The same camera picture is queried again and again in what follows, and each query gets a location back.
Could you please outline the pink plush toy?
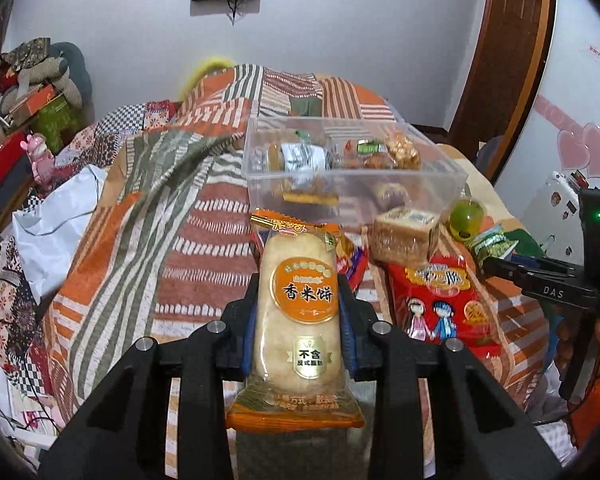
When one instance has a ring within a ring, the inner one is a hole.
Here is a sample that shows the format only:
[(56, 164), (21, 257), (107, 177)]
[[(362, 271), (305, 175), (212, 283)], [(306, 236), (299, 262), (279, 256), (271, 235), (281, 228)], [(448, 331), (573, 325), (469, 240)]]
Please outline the pink plush toy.
[(46, 188), (53, 177), (55, 168), (55, 156), (46, 144), (42, 134), (27, 134), (20, 142), (20, 148), (26, 152), (34, 182), (41, 188)]

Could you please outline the red gift box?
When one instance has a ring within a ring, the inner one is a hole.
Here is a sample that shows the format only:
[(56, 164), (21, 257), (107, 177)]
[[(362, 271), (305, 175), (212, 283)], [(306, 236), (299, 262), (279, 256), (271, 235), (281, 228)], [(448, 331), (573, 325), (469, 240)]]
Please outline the red gift box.
[(16, 131), (9, 136), (0, 145), (0, 184), (8, 175), (12, 167), (19, 159), (26, 154), (21, 147), (21, 143), (26, 140), (22, 130)]

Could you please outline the white stickered suitcase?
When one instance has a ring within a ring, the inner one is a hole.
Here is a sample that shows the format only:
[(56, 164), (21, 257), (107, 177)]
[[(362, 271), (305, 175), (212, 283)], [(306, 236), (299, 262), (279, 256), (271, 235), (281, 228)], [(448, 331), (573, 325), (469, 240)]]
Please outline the white stickered suitcase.
[(587, 186), (579, 170), (553, 172), (524, 211), (521, 223), (547, 257), (583, 263), (579, 191)]

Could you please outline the green flat snack packet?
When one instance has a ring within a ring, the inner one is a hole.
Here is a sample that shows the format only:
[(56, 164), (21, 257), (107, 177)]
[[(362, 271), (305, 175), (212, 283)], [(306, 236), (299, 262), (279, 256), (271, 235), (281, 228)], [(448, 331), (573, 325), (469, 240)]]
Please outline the green flat snack packet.
[(479, 270), (482, 270), (487, 258), (508, 258), (517, 245), (516, 240), (510, 240), (506, 236), (500, 224), (479, 233), (465, 244)]

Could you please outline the green-trim chip snack bag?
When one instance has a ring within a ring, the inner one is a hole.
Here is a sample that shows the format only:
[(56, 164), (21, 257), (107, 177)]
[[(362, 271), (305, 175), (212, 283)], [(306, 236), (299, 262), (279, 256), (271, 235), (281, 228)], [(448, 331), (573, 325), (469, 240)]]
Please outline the green-trim chip snack bag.
[(285, 202), (294, 204), (311, 204), (335, 206), (339, 204), (339, 196), (324, 180), (314, 179), (308, 182), (287, 181), (282, 186), (282, 197)]

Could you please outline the brown toast-shaped snack pack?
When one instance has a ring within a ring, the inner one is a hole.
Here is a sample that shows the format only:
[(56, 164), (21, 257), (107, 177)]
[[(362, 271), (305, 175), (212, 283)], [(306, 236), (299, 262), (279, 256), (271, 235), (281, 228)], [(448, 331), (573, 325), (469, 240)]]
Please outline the brown toast-shaped snack pack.
[(439, 231), (438, 214), (396, 207), (375, 218), (370, 250), (380, 262), (416, 268), (426, 264), (436, 251)]

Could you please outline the yellow puffed snack bag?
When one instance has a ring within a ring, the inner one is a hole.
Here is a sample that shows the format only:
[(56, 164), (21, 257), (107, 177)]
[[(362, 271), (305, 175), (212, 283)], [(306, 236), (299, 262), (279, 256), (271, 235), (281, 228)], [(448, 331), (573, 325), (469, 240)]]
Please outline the yellow puffed snack bag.
[(400, 132), (390, 133), (386, 139), (386, 147), (399, 169), (420, 169), (419, 150), (405, 134)]

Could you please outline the white plastic sheet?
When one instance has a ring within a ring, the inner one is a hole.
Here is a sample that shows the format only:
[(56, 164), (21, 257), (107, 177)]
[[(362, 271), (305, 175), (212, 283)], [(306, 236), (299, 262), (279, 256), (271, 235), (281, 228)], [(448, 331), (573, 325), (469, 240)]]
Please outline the white plastic sheet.
[(87, 165), (32, 210), (12, 214), (22, 272), (35, 301), (64, 284), (106, 177), (105, 169)]

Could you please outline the orange fried snack bag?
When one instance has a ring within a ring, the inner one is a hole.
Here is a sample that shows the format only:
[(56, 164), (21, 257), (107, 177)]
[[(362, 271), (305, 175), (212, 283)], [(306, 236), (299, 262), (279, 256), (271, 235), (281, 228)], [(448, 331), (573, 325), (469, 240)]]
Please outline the orange fried snack bag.
[(385, 143), (378, 140), (349, 140), (344, 144), (340, 165), (346, 169), (393, 169), (396, 161)]

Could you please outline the yellow curved pillow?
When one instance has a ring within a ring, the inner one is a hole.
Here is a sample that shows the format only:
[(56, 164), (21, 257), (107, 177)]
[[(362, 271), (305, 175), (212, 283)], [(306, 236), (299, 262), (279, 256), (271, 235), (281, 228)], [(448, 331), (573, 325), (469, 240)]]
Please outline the yellow curved pillow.
[(187, 77), (185, 84), (178, 92), (178, 99), (184, 101), (189, 92), (195, 89), (202, 78), (219, 70), (226, 70), (234, 65), (234, 62), (229, 58), (223, 58), (219, 55), (209, 56), (201, 61)]

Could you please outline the pile of clothes and boxes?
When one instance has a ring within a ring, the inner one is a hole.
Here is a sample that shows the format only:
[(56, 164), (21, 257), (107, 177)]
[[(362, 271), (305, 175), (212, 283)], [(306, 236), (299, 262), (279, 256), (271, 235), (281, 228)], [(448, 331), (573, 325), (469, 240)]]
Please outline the pile of clothes and boxes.
[(82, 128), (92, 82), (82, 51), (38, 37), (0, 57), (0, 125), (42, 134), (57, 154)]

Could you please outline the red cartoon snack bag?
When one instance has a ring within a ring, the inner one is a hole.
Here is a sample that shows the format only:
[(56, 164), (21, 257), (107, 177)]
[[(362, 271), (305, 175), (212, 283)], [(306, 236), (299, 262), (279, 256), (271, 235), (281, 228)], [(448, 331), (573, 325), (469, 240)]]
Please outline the red cartoon snack bag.
[(479, 359), (501, 353), (491, 311), (481, 301), (463, 258), (435, 254), (417, 268), (387, 268), (393, 318), (412, 339), (444, 344), (456, 338)]

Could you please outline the clear plastic storage bin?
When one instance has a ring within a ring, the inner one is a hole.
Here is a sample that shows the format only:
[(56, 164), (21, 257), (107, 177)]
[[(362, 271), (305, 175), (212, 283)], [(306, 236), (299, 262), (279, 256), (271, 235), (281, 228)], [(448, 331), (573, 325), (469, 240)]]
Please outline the clear plastic storage bin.
[[(349, 140), (386, 144), (393, 132), (405, 134), (419, 150), (420, 169), (346, 169), (340, 165)], [(460, 197), (466, 172), (408, 122), (326, 117), (277, 117), (250, 120), (242, 174), (250, 205), (309, 222), (364, 226), (399, 206), (443, 214)], [(321, 206), (285, 202), (287, 181), (326, 181), (339, 204)]]

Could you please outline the wooden door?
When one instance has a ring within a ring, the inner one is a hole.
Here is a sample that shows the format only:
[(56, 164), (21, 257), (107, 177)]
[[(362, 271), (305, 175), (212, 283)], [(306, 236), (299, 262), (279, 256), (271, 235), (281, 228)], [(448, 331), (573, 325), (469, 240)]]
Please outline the wooden door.
[(554, 25), (555, 0), (486, 0), (450, 142), (475, 160), (492, 146), (483, 174), (506, 164), (539, 89)]

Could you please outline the rice cracker orange packet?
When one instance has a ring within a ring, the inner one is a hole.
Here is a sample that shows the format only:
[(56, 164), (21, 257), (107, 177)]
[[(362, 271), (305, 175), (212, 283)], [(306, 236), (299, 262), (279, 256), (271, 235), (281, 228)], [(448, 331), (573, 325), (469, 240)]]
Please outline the rice cracker orange packet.
[(360, 428), (346, 381), (339, 319), (338, 226), (258, 209), (258, 298), (250, 371), (226, 415), (243, 432)]

